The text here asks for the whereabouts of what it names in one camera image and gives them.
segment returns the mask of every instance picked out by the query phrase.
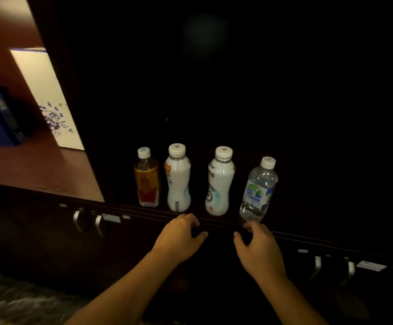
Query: bottle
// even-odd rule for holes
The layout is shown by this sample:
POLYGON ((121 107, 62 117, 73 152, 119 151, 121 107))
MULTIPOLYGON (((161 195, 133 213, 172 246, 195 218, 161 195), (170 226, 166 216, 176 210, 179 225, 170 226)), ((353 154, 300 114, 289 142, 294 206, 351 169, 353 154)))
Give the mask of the bottle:
POLYGON ((278 176, 273 170, 275 159, 265 156, 261 160, 260 166, 254 168, 248 177, 242 205, 240 206, 240 216, 248 220, 260 222, 266 214, 270 198, 275 189, 278 176))
POLYGON ((139 204, 156 207, 159 205, 159 166, 152 159, 149 147, 138 149, 139 161, 134 165, 139 204))
POLYGON ((228 192, 236 171, 231 161, 232 149, 226 146, 216 148, 215 158, 209 164, 209 192, 206 210, 212 215, 222 215, 229 206, 228 192))
POLYGON ((183 212, 190 206, 190 160, 183 144, 170 145, 168 152, 170 156, 164 164, 168 180, 168 206, 172 211, 183 212))

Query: person's left hand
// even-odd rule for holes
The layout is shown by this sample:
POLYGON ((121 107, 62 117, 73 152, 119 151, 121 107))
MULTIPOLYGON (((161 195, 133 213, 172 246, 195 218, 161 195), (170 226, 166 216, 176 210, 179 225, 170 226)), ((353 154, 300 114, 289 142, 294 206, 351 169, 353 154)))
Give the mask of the person's left hand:
POLYGON ((190 229, 198 227, 199 221, 192 214, 180 214, 165 226, 153 246, 153 252, 164 253, 172 261, 179 264, 192 257, 198 251, 209 233, 203 231, 192 238, 190 229))

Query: bottle cap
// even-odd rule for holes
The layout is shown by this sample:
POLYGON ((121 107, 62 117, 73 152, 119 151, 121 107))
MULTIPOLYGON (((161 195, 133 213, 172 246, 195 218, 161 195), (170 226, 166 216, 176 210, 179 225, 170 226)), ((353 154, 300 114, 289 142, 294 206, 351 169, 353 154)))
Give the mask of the bottle cap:
POLYGON ((232 149, 227 146, 219 146, 216 148, 215 155, 224 161, 228 161, 232 157, 232 149))
POLYGON ((273 157, 265 156, 261 160, 261 166, 265 169, 273 169, 275 167, 276 160, 273 157))
POLYGON ((172 144, 168 147, 171 156, 178 157, 186 154, 186 147, 183 144, 172 144))
POLYGON ((139 158, 149 158, 151 156, 149 147, 141 147, 138 149, 138 157, 139 158))

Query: person's right arm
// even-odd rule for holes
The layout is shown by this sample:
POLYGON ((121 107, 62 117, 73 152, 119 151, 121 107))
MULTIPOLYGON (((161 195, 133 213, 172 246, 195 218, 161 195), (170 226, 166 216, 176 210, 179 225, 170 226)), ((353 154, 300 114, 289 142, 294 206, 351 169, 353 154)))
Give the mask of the person's right arm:
POLYGON ((264 224, 245 224, 253 232, 246 246, 238 232, 234 233, 237 255, 246 271, 255 279, 283 325, 327 325, 287 278, 281 251, 273 234, 264 224))

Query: cream box with floral print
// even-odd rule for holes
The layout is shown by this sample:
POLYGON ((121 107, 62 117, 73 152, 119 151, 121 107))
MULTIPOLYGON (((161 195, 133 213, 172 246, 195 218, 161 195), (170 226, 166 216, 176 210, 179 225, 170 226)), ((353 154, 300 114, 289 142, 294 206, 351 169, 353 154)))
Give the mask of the cream box with floral print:
POLYGON ((10 49, 58 146, 84 149, 44 48, 10 49))

